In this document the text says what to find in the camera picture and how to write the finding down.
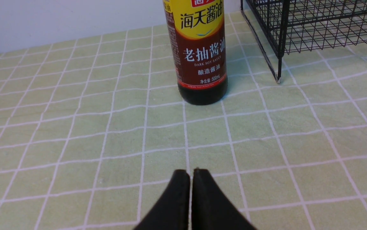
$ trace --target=logo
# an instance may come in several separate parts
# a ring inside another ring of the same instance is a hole
[[[204,6],[214,1],[215,0],[192,0],[192,7]]]

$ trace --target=soy sauce bottle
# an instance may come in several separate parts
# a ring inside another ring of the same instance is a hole
[[[163,0],[178,88],[190,104],[219,101],[227,91],[223,0]]]

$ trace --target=metal grid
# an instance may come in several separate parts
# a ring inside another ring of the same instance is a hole
[[[367,43],[367,0],[245,1],[280,61],[277,81],[285,53]]]

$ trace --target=black object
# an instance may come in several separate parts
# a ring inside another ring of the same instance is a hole
[[[278,58],[278,74],[244,12],[243,1]],[[367,0],[241,0],[241,12],[277,83],[285,53],[367,43]]]
[[[190,178],[175,170],[165,191],[134,230],[187,230]]]
[[[226,198],[207,169],[195,169],[192,230],[256,230]]]
[[[175,170],[169,185],[134,230],[187,230],[189,175]],[[207,169],[195,169],[192,230],[256,230],[226,198]]]
[[[226,77],[226,79],[217,86],[205,90],[186,89],[178,84],[179,93],[185,101],[192,105],[203,106],[213,104],[222,99],[226,94],[228,84],[227,79],[228,77]]]

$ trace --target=white wall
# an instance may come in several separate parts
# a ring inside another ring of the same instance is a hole
[[[0,0],[0,53],[165,22],[162,0]]]

